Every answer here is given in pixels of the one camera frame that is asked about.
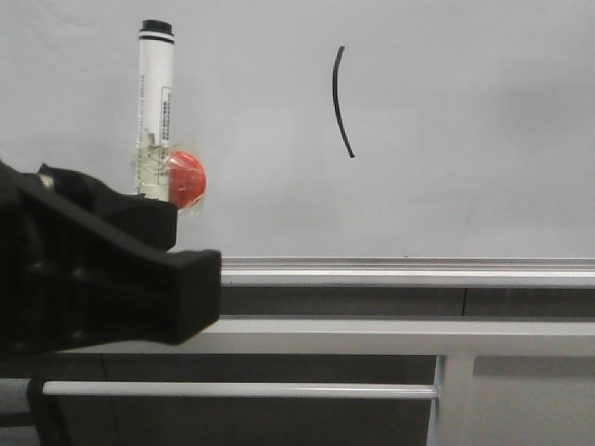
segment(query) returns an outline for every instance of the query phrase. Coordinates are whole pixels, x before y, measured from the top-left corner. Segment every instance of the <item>clear tape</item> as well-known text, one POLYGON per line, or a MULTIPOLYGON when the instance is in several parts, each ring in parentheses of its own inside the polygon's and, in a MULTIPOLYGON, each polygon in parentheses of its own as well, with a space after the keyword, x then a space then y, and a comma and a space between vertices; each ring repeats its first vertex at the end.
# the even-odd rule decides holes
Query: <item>clear tape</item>
POLYGON ((185 142, 173 147, 148 144, 137 146, 135 191, 147 198, 169 201, 180 211, 195 214, 203 208, 206 174, 197 157, 197 144, 185 142))

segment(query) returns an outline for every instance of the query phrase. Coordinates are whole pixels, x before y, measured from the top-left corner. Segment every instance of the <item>metal rail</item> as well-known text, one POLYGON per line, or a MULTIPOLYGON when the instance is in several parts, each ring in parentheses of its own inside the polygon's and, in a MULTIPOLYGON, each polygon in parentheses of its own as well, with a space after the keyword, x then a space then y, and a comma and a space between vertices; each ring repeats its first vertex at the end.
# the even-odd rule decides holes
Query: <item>metal rail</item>
POLYGON ((592 259, 228 257, 226 285, 595 287, 592 259))
POLYGON ((595 323, 223 319, 180 346, 133 341, 75 351, 125 354, 595 356, 595 323))
POLYGON ((149 383, 49 381, 45 395, 94 397, 341 398, 436 400, 435 386, 326 383, 149 383))

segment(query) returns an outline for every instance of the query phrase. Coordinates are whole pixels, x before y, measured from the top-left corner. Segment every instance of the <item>whiteboard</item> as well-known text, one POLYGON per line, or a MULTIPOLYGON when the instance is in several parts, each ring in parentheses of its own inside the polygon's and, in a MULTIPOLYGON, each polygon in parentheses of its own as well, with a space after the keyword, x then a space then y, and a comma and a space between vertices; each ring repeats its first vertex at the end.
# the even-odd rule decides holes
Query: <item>whiteboard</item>
POLYGON ((172 137, 209 178, 177 249, 595 256, 595 3, 9 2, 0 157, 132 190, 137 31, 176 35, 172 137), (333 110, 331 76, 355 158, 333 110))

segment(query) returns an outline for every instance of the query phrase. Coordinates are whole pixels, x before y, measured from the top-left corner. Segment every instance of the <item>marker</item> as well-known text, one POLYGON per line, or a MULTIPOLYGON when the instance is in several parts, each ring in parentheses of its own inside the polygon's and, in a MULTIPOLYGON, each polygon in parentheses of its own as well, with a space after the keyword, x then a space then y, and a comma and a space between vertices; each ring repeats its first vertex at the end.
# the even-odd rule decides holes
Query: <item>marker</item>
POLYGON ((174 34, 169 23, 144 20, 139 30, 139 133, 136 189, 167 201, 167 148, 174 65, 174 34))

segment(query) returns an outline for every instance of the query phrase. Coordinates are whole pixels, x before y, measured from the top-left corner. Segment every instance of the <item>metal bar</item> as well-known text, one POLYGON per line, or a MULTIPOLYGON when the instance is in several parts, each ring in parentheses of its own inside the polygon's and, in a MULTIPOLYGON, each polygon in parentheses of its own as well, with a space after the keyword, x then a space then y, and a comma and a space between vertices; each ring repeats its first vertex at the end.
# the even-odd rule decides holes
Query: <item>metal bar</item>
POLYGON ((595 287, 595 260, 228 257, 222 280, 227 285, 595 287))
POLYGON ((123 342, 83 353, 595 356, 593 322, 224 319, 180 346, 123 342))
MULTIPOLYGON (((446 357, 436 357, 436 367, 434 369, 434 386, 439 394, 442 394, 442 383, 444 377, 444 362, 446 357)), ((438 446, 438 401, 433 400, 430 406, 430 419, 428 420, 428 436, 426 446, 438 446)))
POLYGON ((149 383, 49 381, 45 395, 95 397, 340 398, 435 400, 435 386, 326 383, 149 383))
POLYGON ((448 356, 443 362, 437 413, 437 443, 442 446, 464 444, 474 362, 473 357, 457 354, 448 356))

